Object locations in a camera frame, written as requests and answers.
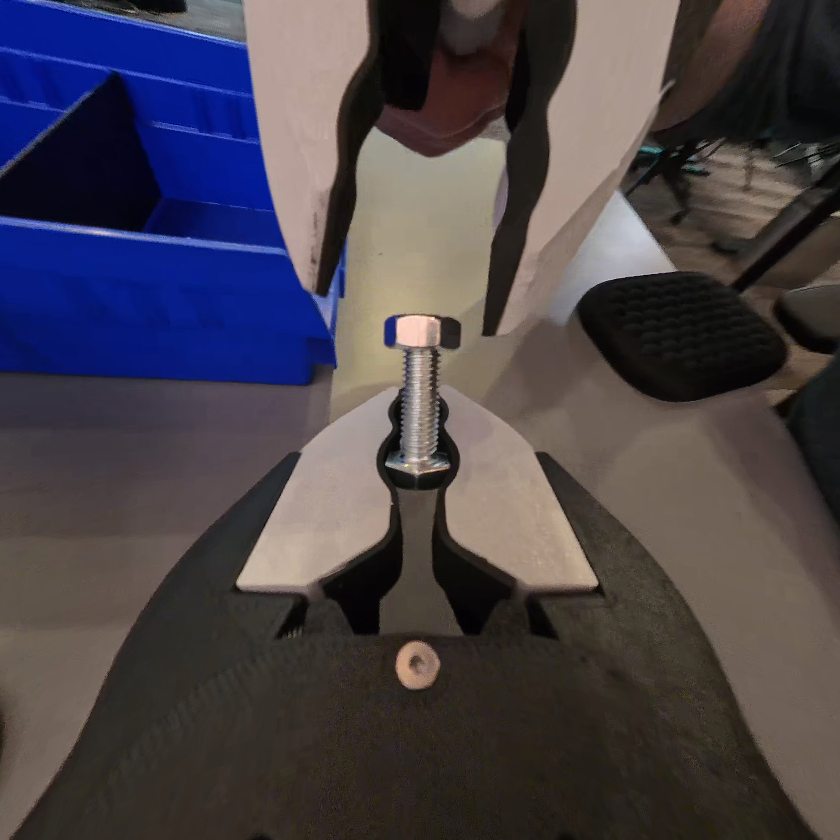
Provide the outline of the silver hex bolt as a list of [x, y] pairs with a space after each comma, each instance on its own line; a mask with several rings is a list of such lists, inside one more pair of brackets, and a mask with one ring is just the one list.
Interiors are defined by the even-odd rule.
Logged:
[[403, 375], [399, 446], [386, 457], [385, 468], [398, 487], [436, 489], [450, 467], [438, 446], [439, 362], [443, 351], [452, 350], [390, 350], [402, 352]]

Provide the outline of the person's right hand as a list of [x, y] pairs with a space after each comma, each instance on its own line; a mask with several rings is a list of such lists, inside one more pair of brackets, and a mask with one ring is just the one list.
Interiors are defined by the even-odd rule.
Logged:
[[408, 111], [385, 106], [375, 127], [427, 158], [480, 136], [507, 106], [528, 7], [529, 2], [509, 2], [495, 38], [473, 55], [457, 56], [445, 46], [436, 47], [423, 107]]

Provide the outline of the grey office chair seat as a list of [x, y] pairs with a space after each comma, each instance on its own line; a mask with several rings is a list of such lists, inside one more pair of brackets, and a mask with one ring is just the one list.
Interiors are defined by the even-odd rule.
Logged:
[[839, 285], [818, 284], [786, 291], [773, 305], [782, 329], [802, 348], [833, 355], [839, 344]]

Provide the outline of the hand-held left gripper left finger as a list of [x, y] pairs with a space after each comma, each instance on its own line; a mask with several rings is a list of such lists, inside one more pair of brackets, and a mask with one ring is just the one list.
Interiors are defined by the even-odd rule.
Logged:
[[331, 600], [355, 634], [378, 634], [403, 569], [396, 489], [381, 468], [396, 394], [378, 394], [300, 452], [236, 581], [242, 592]]

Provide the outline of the black office chair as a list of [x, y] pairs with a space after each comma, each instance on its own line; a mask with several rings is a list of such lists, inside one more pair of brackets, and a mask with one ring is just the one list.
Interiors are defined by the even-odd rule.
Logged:
[[649, 185], [660, 177], [677, 206], [669, 222], [679, 226], [690, 213], [690, 177], [710, 175], [705, 163], [724, 142], [724, 139], [688, 142], [673, 148], [644, 143], [637, 150], [627, 170], [633, 180], [623, 189], [625, 198], [629, 198], [641, 186]]

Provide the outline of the person's right forearm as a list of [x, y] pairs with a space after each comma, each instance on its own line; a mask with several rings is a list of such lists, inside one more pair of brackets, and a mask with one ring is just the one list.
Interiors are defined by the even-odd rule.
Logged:
[[734, 75], [675, 134], [736, 142], [837, 138], [839, 2], [772, 1]]

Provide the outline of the silver hex nut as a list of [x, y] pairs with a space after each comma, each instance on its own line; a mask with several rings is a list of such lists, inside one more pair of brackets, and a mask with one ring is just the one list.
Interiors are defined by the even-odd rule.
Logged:
[[461, 324], [449, 317], [426, 313], [397, 314], [384, 324], [384, 345], [400, 350], [457, 350]]

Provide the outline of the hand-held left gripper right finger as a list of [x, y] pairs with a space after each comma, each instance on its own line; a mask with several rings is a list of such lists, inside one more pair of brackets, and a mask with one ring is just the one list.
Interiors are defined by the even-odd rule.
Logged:
[[531, 445], [451, 386], [443, 440], [451, 474], [437, 494], [433, 573], [463, 634], [501, 603], [588, 596], [599, 581]]

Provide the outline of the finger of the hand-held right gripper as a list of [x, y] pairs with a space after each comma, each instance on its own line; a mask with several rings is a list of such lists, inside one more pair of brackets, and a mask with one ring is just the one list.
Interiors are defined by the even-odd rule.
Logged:
[[378, 3], [246, 1], [269, 190], [303, 288], [325, 296], [356, 204], [356, 167], [382, 114]]
[[483, 335], [548, 307], [660, 100], [679, 2], [530, 2], [529, 85], [507, 144]]

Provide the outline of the black wrist rest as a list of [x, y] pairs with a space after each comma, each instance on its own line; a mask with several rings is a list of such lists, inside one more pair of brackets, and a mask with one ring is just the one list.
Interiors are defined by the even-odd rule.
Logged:
[[575, 312], [606, 363], [636, 391], [693, 403], [760, 384], [788, 348], [741, 295], [698, 272], [608, 280]]

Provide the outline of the blue plastic bin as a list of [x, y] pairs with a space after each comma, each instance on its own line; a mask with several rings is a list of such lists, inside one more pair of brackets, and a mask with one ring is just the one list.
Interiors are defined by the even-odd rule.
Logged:
[[2, 2], [2, 370], [306, 385], [336, 364], [342, 255], [298, 281], [247, 48]]

